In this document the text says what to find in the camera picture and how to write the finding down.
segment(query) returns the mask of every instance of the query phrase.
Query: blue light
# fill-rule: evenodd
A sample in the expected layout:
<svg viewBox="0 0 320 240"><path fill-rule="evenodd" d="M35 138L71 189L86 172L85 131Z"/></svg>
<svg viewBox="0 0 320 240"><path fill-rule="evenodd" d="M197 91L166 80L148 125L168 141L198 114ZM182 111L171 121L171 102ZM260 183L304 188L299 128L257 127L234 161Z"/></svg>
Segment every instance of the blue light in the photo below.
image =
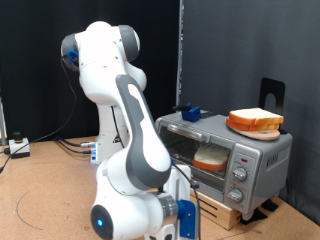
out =
<svg viewBox="0 0 320 240"><path fill-rule="evenodd" d="M102 227L103 221L99 219L99 220L98 220L98 225L99 225L100 227Z"/></svg>

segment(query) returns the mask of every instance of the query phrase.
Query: toaster oven foot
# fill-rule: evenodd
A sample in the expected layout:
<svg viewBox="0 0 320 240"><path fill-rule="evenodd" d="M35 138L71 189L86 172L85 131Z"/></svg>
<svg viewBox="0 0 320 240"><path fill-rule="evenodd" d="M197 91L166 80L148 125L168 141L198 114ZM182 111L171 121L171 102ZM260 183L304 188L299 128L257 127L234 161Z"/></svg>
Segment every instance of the toaster oven foot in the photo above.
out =
<svg viewBox="0 0 320 240"><path fill-rule="evenodd" d="M253 213L254 213L253 211L248 213L248 214L243 214L242 213L242 219L245 220L245 221L249 221L250 218L252 218Z"/></svg>

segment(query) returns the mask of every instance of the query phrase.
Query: toaster oven control panel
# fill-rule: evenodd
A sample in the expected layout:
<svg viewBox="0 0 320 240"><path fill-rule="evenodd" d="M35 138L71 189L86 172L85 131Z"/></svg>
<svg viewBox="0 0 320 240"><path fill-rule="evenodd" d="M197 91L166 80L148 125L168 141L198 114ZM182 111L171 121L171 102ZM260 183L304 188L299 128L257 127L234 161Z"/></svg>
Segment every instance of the toaster oven control panel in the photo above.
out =
<svg viewBox="0 0 320 240"><path fill-rule="evenodd" d="M255 159L236 153L227 176L224 203L241 212L246 212L253 184Z"/></svg>

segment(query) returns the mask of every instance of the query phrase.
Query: blue object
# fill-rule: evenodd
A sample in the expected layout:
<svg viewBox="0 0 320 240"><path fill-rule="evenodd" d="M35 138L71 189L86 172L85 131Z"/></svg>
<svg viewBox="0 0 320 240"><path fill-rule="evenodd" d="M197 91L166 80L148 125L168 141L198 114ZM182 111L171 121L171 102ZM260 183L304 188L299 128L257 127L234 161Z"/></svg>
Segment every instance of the blue object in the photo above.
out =
<svg viewBox="0 0 320 240"><path fill-rule="evenodd" d="M186 104L187 107L192 107L191 103ZM196 122L201 118L200 106L191 108L190 110L182 110L182 119L190 122Z"/></svg>
<svg viewBox="0 0 320 240"><path fill-rule="evenodd" d="M98 225L99 225L100 227L102 227L103 221L99 219L99 220L98 220Z"/></svg>
<svg viewBox="0 0 320 240"><path fill-rule="evenodd" d="M68 61L72 64L72 66L76 69L79 69L79 67L74 65L74 63L79 62L79 54L76 51L69 49L67 51L67 55Z"/></svg>
<svg viewBox="0 0 320 240"><path fill-rule="evenodd" d="M178 219L180 220L180 237L196 238L196 206L187 200L177 201Z"/></svg>

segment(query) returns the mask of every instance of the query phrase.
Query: toaster oven door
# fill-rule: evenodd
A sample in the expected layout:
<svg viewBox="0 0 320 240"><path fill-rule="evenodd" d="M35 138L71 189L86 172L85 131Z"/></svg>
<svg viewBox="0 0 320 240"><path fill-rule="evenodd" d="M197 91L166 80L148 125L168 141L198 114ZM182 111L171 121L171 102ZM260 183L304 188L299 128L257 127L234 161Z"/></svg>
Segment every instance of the toaster oven door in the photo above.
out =
<svg viewBox="0 0 320 240"><path fill-rule="evenodd" d="M223 202L223 189L231 148L221 146L208 134L177 124L161 122L160 138L177 164L187 164L199 191Z"/></svg>

